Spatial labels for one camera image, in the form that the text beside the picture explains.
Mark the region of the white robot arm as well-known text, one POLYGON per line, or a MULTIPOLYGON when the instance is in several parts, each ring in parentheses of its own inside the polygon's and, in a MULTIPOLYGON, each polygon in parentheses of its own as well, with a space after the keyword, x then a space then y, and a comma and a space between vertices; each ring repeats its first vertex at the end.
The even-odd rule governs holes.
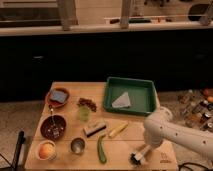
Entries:
POLYGON ((158 148, 166 139, 213 160, 213 133, 176 125, 172 119, 173 114, 166 107, 147 116, 143 122, 145 143, 158 148))

